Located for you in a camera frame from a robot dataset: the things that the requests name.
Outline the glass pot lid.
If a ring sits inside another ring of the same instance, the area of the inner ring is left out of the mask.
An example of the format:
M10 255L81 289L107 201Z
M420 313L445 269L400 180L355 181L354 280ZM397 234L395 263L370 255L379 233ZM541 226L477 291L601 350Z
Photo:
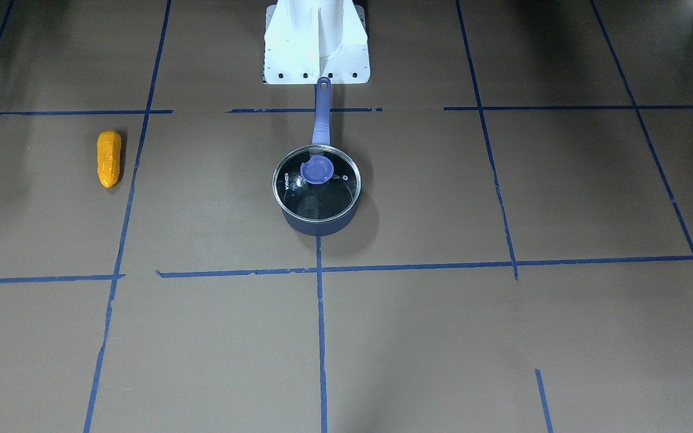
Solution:
M272 192L285 214L305 223L325 224L357 208L362 176L343 151L311 144L280 160L273 172Z

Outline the yellow corn cob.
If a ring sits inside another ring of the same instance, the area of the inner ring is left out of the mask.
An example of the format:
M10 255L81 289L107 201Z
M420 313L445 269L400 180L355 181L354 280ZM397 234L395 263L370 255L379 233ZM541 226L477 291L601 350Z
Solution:
M103 131L96 141L97 173L105 188L111 188L119 181L122 145L121 135L116 131Z

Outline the dark blue saucepan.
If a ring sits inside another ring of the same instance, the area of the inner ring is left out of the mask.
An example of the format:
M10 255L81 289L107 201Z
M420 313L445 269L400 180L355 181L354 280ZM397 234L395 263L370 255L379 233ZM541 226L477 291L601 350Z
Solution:
M331 145L331 87L320 77L315 87L311 143L286 154L273 172L272 192L292 229L323 238L352 220L362 192L354 159Z

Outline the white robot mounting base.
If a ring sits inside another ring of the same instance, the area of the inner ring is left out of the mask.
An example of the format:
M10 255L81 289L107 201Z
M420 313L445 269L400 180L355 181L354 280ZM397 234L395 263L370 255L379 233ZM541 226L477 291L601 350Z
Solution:
M366 8L354 1L278 1L266 8L262 79L270 85L363 84L371 78Z

